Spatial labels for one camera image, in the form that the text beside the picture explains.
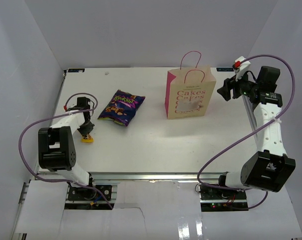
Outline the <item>yellow M&M packet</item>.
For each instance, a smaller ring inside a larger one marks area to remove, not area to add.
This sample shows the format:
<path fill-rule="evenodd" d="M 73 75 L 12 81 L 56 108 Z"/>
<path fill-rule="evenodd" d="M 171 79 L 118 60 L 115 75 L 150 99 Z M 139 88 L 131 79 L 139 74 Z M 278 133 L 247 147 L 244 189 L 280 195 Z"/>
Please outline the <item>yellow M&M packet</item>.
<path fill-rule="evenodd" d="M 94 139 L 93 139 L 93 137 L 90 135 L 89 132 L 87 133 L 86 131 L 80 130 L 80 129 L 78 129 L 78 132 L 79 132 L 80 135 L 81 135 L 81 142 L 82 142 L 82 143 L 91 144 L 91 143 L 94 142 Z"/>

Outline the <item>purple snack bag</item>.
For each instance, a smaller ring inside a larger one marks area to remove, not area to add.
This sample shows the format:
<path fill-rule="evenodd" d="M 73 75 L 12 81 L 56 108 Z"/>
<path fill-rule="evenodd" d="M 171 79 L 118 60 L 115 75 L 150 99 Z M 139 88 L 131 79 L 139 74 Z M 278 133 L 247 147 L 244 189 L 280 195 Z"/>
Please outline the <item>purple snack bag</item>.
<path fill-rule="evenodd" d="M 144 100 L 145 96 L 117 90 L 98 116 L 98 120 L 112 120 L 119 125 L 127 127 Z"/>

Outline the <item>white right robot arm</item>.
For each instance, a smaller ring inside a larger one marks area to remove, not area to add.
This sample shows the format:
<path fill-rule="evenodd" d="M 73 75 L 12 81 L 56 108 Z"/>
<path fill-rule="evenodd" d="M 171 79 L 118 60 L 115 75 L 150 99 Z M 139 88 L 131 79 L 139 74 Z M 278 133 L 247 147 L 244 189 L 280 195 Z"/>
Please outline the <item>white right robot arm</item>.
<path fill-rule="evenodd" d="M 246 96 L 252 104 L 256 126 L 262 127 L 256 133 L 256 153 L 238 172 L 226 172 L 219 177 L 217 195 L 229 199 L 235 189 L 261 189 L 278 192 L 295 169 L 295 160 L 289 158 L 283 146 L 280 121 L 282 97 L 275 92 L 279 78 L 278 68 L 262 66 L 258 77 L 250 81 L 248 67 L 239 66 L 236 75 L 227 78 L 218 93 L 225 100 Z"/>

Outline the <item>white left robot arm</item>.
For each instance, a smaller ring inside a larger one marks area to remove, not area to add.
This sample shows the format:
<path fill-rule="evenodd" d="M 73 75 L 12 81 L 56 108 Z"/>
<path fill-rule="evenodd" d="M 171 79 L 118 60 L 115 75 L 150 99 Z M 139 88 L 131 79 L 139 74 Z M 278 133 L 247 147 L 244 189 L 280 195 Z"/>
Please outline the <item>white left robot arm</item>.
<path fill-rule="evenodd" d="M 96 187 L 92 184 L 90 173 L 77 164 L 73 135 L 78 132 L 84 140 L 93 141 L 90 133 L 94 124 L 88 112 L 90 103 L 89 98 L 78 97 L 75 106 L 64 107 L 67 113 L 65 117 L 38 131 L 40 167 L 63 176 L 71 186 L 80 187 L 79 194 L 88 200 L 96 195 Z"/>

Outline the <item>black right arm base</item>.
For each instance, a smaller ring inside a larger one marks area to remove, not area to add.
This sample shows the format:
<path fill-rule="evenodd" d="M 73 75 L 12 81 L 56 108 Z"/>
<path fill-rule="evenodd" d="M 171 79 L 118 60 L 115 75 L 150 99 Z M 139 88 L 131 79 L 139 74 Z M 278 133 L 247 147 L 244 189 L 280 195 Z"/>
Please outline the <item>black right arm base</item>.
<path fill-rule="evenodd" d="M 195 186 L 195 192 L 200 196 L 203 213 L 248 210 L 245 192 L 210 188 L 199 183 Z"/>

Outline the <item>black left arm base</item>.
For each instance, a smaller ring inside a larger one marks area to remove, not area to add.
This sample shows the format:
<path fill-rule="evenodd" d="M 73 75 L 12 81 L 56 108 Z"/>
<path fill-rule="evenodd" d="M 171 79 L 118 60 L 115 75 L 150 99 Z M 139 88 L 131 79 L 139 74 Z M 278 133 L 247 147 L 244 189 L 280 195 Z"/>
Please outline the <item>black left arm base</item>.
<path fill-rule="evenodd" d="M 72 186 L 69 187 L 65 207 L 73 210 L 110 210 L 99 192 Z"/>

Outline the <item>blue label right corner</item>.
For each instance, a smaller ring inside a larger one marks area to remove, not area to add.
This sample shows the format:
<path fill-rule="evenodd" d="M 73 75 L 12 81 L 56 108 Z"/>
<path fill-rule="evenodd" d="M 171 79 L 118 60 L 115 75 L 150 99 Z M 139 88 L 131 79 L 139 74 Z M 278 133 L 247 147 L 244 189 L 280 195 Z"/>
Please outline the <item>blue label right corner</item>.
<path fill-rule="evenodd" d="M 230 67 L 227 67 L 227 68 L 221 68 L 221 67 L 217 67 L 216 68 L 216 71 L 217 72 L 233 72 L 234 71 L 234 69 L 233 68 L 230 68 Z"/>

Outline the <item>blue label corner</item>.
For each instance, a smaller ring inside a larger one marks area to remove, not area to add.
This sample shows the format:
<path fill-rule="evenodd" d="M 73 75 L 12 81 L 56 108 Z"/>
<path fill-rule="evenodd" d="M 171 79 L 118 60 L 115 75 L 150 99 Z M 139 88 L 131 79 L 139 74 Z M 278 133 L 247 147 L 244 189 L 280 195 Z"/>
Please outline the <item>blue label corner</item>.
<path fill-rule="evenodd" d="M 233 68 L 230 68 L 230 67 L 227 67 L 227 68 L 221 68 L 221 67 L 217 67 L 216 68 L 216 71 L 217 72 L 233 72 L 234 71 L 234 69 Z"/>
<path fill-rule="evenodd" d="M 68 72 L 69 73 L 83 73 L 85 71 L 84 68 L 69 68 Z"/>

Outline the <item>blue label left corner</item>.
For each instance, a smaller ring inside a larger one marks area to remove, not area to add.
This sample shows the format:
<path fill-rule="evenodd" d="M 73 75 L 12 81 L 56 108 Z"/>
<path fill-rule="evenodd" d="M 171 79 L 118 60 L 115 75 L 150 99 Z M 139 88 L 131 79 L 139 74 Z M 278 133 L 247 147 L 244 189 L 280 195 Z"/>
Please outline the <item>blue label left corner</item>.
<path fill-rule="evenodd" d="M 69 68 L 68 72 L 69 73 L 83 73 L 85 71 L 84 68 Z"/>

